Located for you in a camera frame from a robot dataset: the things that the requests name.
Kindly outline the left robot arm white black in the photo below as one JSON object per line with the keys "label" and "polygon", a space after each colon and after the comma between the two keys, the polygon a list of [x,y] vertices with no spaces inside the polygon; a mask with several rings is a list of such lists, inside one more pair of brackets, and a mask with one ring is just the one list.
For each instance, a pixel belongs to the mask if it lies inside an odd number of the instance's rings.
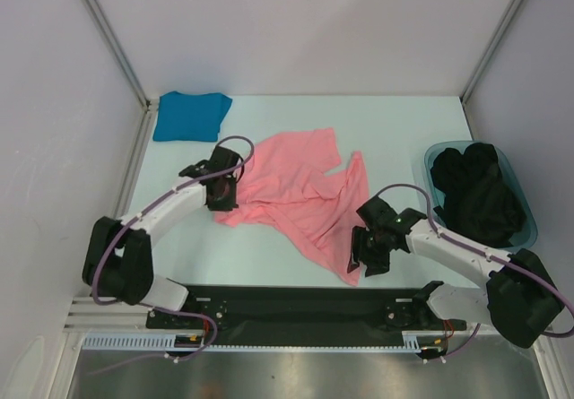
{"label": "left robot arm white black", "polygon": [[250,158],[216,145],[211,157],[183,168],[167,193],[139,212],[99,218],[92,229],[82,278],[98,305],[125,303],[166,310],[178,327],[196,321],[197,305],[186,286],[154,272],[152,251],[190,213],[238,207],[237,186]]}

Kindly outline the pink t shirt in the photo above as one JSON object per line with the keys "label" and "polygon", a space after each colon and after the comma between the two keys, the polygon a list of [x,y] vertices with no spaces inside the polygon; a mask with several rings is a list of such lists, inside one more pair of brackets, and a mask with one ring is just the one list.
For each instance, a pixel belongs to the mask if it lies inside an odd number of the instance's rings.
{"label": "pink t shirt", "polygon": [[342,160],[332,128],[275,134],[255,147],[238,184],[238,208],[216,213],[214,220],[275,228],[311,262],[356,286],[350,271],[352,230],[364,223],[357,209],[369,196],[361,152],[348,166]]}

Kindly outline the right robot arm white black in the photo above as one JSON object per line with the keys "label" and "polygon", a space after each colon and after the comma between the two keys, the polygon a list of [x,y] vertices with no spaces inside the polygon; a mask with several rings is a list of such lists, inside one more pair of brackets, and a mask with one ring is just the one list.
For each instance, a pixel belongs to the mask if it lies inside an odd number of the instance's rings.
{"label": "right robot arm white black", "polygon": [[386,273],[391,252],[430,259],[465,277],[471,287],[435,281],[413,306],[415,321],[434,328],[447,319],[489,325],[510,343],[528,348],[550,331],[573,304],[554,285],[540,258],[527,249],[510,253],[487,247],[439,226],[430,210],[396,212],[380,195],[361,205],[363,226],[352,231],[349,271],[363,266],[368,276]]}

